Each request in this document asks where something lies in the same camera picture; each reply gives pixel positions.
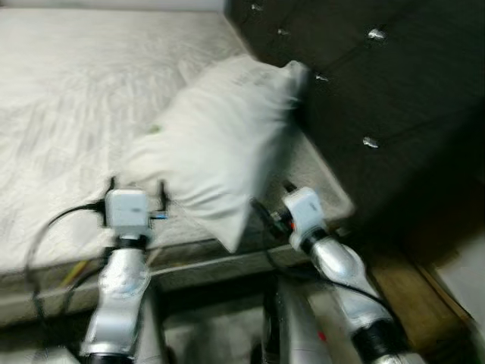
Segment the brown wooden bed frame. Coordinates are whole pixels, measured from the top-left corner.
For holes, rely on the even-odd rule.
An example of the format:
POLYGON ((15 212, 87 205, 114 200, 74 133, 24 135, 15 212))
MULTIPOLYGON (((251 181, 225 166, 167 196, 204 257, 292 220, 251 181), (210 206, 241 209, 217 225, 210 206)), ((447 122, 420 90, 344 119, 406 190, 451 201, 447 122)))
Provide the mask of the brown wooden bed frame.
POLYGON ((364 250, 361 257, 427 364, 483 364, 474 320, 430 268, 397 249, 364 250))

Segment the grey robot leg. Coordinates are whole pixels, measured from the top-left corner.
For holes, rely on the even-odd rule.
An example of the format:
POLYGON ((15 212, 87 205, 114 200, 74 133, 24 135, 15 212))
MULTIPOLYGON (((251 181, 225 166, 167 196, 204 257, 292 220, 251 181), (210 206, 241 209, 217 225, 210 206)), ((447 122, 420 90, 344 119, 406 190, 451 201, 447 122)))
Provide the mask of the grey robot leg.
POLYGON ((154 284, 150 284, 143 294, 139 319, 141 322, 134 364, 174 364, 173 354, 165 342, 163 318, 154 284))
POLYGON ((291 278, 277 276, 264 292, 264 324, 252 364, 336 364, 308 298, 291 278))

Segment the quilted white mattress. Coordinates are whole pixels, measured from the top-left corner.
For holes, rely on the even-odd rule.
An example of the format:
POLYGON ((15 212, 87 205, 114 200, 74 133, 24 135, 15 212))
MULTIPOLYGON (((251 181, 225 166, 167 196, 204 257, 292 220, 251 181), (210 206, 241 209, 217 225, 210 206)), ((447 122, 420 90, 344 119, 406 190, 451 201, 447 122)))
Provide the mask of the quilted white mattress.
MULTIPOLYGON (((207 66, 249 53, 215 11, 0 7, 0 327, 35 320, 22 269, 39 229, 64 209, 100 198, 130 142, 207 66)), ((282 177, 314 188, 330 225, 353 214, 349 194, 305 136, 282 177)), ((153 225, 153 269, 229 254, 172 204, 153 225)), ((92 212, 46 233, 31 264, 46 315, 57 315, 72 269, 111 243, 92 212)))

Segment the dark tufted headboard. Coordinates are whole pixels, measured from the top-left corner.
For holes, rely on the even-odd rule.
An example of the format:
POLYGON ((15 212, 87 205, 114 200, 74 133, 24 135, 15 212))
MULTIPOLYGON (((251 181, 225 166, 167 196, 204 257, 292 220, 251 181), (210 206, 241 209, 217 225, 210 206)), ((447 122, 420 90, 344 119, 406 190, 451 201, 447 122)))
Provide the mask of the dark tufted headboard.
POLYGON ((397 246, 484 180, 484 0, 226 0, 263 62, 308 67, 296 122, 355 205, 343 242, 397 246))

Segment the grey left robot leg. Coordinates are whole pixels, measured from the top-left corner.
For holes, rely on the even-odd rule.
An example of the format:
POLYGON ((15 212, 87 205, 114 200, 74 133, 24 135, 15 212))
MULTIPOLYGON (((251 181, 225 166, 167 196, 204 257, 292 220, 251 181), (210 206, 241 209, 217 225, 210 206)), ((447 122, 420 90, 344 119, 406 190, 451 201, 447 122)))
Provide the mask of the grey left robot leg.
POLYGON ((173 354, 165 342, 163 318, 154 284, 150 284, 143 294, 139 319, 141 322, 134 364, 174 364, 173 354))

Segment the white pillow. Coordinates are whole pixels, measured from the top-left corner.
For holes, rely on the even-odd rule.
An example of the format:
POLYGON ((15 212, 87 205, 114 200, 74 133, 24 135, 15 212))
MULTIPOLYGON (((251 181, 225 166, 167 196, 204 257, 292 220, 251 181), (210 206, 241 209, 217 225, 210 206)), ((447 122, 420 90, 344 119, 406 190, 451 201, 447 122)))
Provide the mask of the white pillow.
POLYGON ((119 180, 165 191, 227 252, 236 252, 252 214, 249 202, 269 184, 306 75, 308 67, 297 60, 278 67, 251 55, 208 66, 135 139, 119 180))

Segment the grey right robot leg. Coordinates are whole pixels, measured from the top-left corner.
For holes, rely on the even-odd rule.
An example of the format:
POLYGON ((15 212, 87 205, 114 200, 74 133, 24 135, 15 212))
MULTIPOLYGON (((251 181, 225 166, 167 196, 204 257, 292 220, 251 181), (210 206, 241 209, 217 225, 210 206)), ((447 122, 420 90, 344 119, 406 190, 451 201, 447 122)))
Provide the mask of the grey right robot leg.
POLYGON ((264 324, 252 364, 336 364, 308 298, 291 278, 277 276, 264 292, 264 324))

